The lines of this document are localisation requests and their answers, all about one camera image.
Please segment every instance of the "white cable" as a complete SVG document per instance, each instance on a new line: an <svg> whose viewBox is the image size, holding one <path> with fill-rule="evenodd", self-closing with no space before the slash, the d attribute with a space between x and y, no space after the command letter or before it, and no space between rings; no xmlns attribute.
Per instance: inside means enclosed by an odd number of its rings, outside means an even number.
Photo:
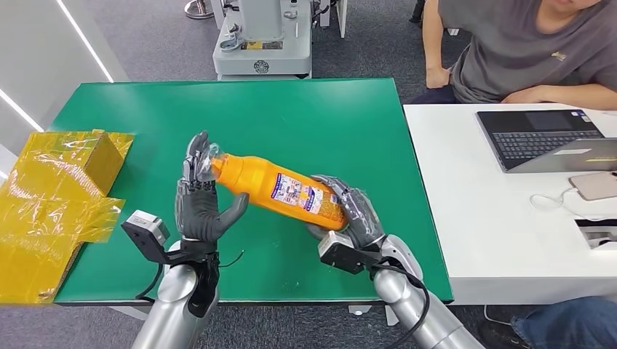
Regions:
<svg viewBox="0 0 617 349"><path fill-rule="evenodd" d="M585 217L585 216L583 216L580 213L574 212L570 207L565 206L565 203L564 203L564 200L565 200L564 196L565 196L565 194L567 194L569 192L575 192L575 191L578 191L578 189L576 189L576 188L568 188L568 189L564 190L563 192L561 192L561 194L558 197L556 197L556 198L553 198L551 196L542 195L542 194L533 194L532 196L529 197L529 202L531 203L531 206L535 207L536 209L547 210L547 209L563 208L566 211L568 211L569 213L574 214L575 216L580 217L580 218L582 218L584 220L588 220L590 222L601 222L603 220L609 220L610 219L610 218L590 218L590 217ZM548 207L548 208L547 207L544 207L544 208L543 207L538 207L538 205L536 204L536 202L534 200L536 197L538 197L538 198L545 198L547 200L553 201L554 203L557 204L557 206L555 206L555 207Z"/></svg>
<svg viewBox="0 0 617 349"><path fill-rule="evenodd" d="M486 314L486 308L488 308L488 305L484 306L484 318L485 319L487 319L490 322L494 322L496 324L508 325L508 326L512 327L512 325L508 324L507 322L503 322L503 321L499 321L499 320L495 320L495 319L489 318L488 314Z"/></svg>

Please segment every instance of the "person's hand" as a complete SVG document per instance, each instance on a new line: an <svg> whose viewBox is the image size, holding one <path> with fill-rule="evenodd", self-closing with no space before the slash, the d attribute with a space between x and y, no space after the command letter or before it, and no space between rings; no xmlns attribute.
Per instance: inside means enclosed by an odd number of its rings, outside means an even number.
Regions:
<svg viewBox="0 0 617 349"><path fill-rule="evenodd" d="M530 87L528 89L524 89L524 90L510 94L508 97L504 98L501 102L502 103L512 103L512 104L532 104L532 103L550 102L549 98L546 96L548 88L549 86L547 85L539 85L535 87Z"/></svg>
<svg viewBox="0 0 617 349"><path fill-rule="evenodd" d="M426 69L426 87L439 89L450 83L450 71L443 67Z"/></svg>
<svg viewBox="0 0 617 349"><path fill-rule="evenodd" d="M207 160L209 149L210 141L205 131L188 144L183 176L178 180L175 221L178 231L185 237L215 243L246 212L249 195L236 195L231 206L219 212L215 181L199 180L202 176L198 169Z"/></svg>
<svg viewBox="0 0 617 349"><path fill-rule="evenodd" d="M336 177L317 175L311 176L311 178L330 187L341 201L343 213L348 223L341 233L349 236L356 248L361 249L369 246L385 236L373 205L360 189L350 188ZM322 240L329 231L310 223L307 223L306 227L311 235L318 240Z"/></svg>

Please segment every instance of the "gray t-shirt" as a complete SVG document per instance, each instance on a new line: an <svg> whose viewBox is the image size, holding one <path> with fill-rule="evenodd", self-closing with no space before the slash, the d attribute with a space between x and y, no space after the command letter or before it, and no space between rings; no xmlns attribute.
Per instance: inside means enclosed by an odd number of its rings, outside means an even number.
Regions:
<svg viewBox="0 0 617 349"><path fill-rule="evenodd" d="M537 29L540 3L439 0L444 25L473 34L450 78L461 102L498 103L541 84L617 91L617 0L602 0L552 34Z"/></svg>

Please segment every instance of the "laptop keyboard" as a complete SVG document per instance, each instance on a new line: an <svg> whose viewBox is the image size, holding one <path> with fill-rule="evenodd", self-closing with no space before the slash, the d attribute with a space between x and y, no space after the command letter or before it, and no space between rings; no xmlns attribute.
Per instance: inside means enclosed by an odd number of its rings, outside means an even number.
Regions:
<svg viewBox="0 0 617 349"><path fill-rule="evenodd" d="M603 138L598 131L493 133L505 159L534 159L581 138Z"/></svg>

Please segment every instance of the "floor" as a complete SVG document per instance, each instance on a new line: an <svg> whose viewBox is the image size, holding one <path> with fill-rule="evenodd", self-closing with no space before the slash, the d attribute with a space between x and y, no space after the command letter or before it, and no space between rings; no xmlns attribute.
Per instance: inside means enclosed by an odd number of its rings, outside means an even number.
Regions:
<svg viewBox="0 0 617 349"><path fill-rule="evenodd" d="M213 80L218 32L213 19L189 20L187 0L84 0L133 81ZM394 77L400 100L424 90L421 30L408 22L414 0L349 2L347 37L333 26L314 30L314 77ZM469 43L461 34L444 40L444 65ZM482 307L451 307L476 332ZM508 320L529 307L494 307ZM128 348L141 321L109 308L0 308L3 349ZM198 348L383 348L403 333L387 327L383 307L355 316L341 306L221 306ZM415 348L410 343L406 348Z"/></svg>

